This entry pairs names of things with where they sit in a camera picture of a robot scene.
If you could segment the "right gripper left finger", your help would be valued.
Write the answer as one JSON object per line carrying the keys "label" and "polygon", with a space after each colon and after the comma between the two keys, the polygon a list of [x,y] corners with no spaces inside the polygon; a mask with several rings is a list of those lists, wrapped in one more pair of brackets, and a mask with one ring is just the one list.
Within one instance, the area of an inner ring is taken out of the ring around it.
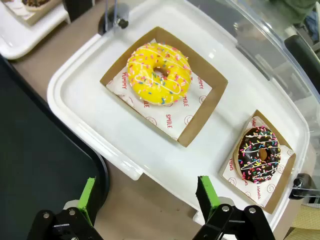
{"label": "right gripper left finger", "polygon": [[60,213],[39,211],[31,225],[28,240],[101,240],[94,228],[100,209],[99,187],[95,178],[88,178],[76,206]]}

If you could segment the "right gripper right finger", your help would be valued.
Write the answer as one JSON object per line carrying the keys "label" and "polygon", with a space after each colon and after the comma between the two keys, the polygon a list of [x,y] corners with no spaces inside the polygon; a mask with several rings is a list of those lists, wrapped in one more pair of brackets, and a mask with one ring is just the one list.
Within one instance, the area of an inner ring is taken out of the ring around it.
{"label": "right gripper right finger", "polygon": [[224,235],[234,235],[237,240],[273,240],[272,229],[262,208],[249,205],[243,210],[228,203],[220,203],[208,176],[197,177],[195,193],[204,225],[194,240],[221,240]]}

